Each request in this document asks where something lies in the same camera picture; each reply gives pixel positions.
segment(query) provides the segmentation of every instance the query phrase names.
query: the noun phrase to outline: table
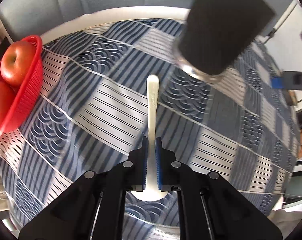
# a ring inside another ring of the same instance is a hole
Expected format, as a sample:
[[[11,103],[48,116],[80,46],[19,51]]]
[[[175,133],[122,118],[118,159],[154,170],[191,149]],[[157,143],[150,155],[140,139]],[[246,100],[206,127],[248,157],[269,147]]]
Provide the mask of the table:
[[[195,171],[219,172],[269,214],[300,141],[294,109],[270,87],[279,69],[254,40],[219,83],[192,78],[171,54],[183,23],[106,23],[43,46],[41,95],[21,127],[0,138],[0,174],[21,227],[85,171],[110,170],[141,145],[150,74],[160,79],[163,147]],[[123,239],[179,238],[178,226],[175,193],[151,203],[127,194]]]

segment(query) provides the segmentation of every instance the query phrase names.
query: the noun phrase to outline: blue tablecloth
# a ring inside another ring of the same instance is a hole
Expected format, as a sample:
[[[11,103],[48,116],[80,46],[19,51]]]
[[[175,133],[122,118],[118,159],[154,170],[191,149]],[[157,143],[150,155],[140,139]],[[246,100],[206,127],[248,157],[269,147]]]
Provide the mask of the blue tablecloth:
[[[86,170],[110,170],[141,145],[150,74],[160,79],[163,147],[195,171],[219,172],[270,212],[300,141],[293,108],[270,87],[279,69],[254,40],[219,83],[206,84],[174,64],[171,46],[182,29],[171,19],[121,21],[43,46],[41,95],[21,127],[0,138],[1,176],[21,226]],[[151,203],[127,194],[123,239],[176,237],[178,225],[175,193]]]

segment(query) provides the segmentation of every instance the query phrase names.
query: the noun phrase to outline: red basket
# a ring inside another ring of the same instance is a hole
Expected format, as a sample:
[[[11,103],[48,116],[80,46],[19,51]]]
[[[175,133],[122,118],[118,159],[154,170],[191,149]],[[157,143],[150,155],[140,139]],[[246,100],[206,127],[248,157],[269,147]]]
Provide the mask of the red basket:
[[[36,47],[36,52],[31,63],[29,72],[26,74],[22,85],[16,93],[15,99],[7,112],[0,127],[0,136],[4,132],[18,128],[32,111],[35,101],[40,94],[43,80],[43,69],[41,61],[42,40],[37,35],[28,36],[22,41],[27,41]],[[0,69],[0,81],[3,81]]]

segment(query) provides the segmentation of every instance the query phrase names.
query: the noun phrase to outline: plastic basket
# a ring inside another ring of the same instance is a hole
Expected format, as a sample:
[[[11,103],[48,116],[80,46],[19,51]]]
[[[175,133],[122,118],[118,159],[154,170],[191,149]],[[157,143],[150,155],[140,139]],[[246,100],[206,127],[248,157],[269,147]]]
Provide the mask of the plastic basket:
[[[22,41],[27,41],[36,47],[36,52],[31,63],[31,67],[25,76],[20,88],[17,90],[15,99],[7,112],[5,119],[0,126],[0,136],[4,132],[12,131],[18,128],[22,122],[32,111],[35,102],[40,93],[42,80],[43,80],[43,68],[41,61],[42,52],[42,40],[39,36],[31,35]]]

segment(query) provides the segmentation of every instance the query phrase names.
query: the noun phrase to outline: silver screw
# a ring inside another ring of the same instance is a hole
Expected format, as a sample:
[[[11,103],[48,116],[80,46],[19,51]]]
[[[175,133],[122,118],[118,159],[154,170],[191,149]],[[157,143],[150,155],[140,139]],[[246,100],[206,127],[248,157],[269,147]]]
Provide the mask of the silver screw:
[[[171,166],[173,168],[180,168],[181,167],[181,162],[177,162],[177,161],[171,162]]]
[[[123,163],[123,167],[125,167],[125,168],[132,167],[132,165],[133,165],[133,162],[131,162],[131,161],[125,161],[125,162]]]
[[[84,177],[86,177],[87,179],[91,179],[94,177],[94,172],[93,171],[87,171],[86,173],[84,173]]]
[[[213,171],[213,172],[210,172],[209,177],[211,179],[217,179],[217,178],[219,178],[219,174],[217,172]]]

